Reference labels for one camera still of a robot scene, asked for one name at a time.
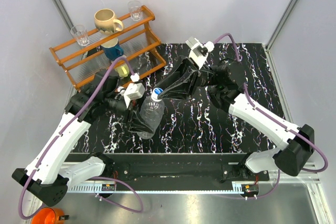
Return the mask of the clear plastic bottle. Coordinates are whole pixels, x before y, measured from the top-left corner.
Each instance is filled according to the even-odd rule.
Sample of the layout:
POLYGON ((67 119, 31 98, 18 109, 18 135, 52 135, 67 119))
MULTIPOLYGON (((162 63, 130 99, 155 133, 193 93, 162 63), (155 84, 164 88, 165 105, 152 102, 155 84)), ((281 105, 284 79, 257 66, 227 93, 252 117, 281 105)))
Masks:
POLYGON ((150 139, 154 136, 156 129, 160 125, 164 113, 164 101, 161 99, 159 102, 152 100, 151 95, 144 99, 141 106, 140 116, 149 124, 153 129, 153 133, 140 132, 138 136, 142 139, 150 139))
POLYGON ((126 88, 125 88, 125 87, 119 86, 119 87, 117 88, 117 93, 123 94, 125 91, 126 91, 126 88))

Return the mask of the white bottle cap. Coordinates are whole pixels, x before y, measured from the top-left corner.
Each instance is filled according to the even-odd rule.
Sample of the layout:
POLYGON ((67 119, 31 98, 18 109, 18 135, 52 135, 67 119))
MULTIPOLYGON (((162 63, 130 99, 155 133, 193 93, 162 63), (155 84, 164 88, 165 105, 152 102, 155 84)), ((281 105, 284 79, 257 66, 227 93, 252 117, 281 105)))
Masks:
POLYGON ((163 92, 163 89, 161 88, 154 88, 151 94, 151 98, 153 101, 155 102, 159 102, 161 101, 161 99, 159 98, 159 95, 163 92))
POLYGON ((117 92, 121 92, 122 90, 125 90, 125 87, 119 86, 119 87, 117 88, 117 92))

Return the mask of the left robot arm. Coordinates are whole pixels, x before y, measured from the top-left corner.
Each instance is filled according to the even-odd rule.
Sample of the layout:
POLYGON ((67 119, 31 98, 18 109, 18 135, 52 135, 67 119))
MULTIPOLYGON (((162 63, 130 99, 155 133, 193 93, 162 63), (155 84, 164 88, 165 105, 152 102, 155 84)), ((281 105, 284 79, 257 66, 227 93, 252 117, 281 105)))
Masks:
POLYGON ((119 77, 100 71, 92 86, 75 94, 67 104, 54 134, 38 156, 26 167, 17 168, 12 178, 48 207, 59 203, 72 187, 93 177, 115 178, 114 160, 102 153, 93 153, 81 163, 68 168, 62 165, 69 153, 89 130, 94 121, 107 109, 124 112, 127 131, 153 133, 153 127, 140 117, 137 99, 142 98, 144 86, 137 73, 132 83, 119 88, 119 77))

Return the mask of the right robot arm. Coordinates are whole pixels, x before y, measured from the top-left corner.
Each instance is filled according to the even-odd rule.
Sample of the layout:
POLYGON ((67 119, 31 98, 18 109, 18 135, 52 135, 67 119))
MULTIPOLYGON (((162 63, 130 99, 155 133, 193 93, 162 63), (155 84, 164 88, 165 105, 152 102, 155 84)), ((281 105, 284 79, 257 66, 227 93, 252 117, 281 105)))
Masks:
POLYGON ((313 128, 306 124, 299 127, 258 104, 248 95, 245 81, 244 67, 235 60, 199 68, 183 57, 156 87, 162 91, 160 99, 176 100, 187 100, 198 87, 208 87, 207 94, 216 108, 244 120, 275 144, 274 149, 245 155, 238 167, 242 179, 250 180, 269 169, 297 176, 313 154, 313 128))

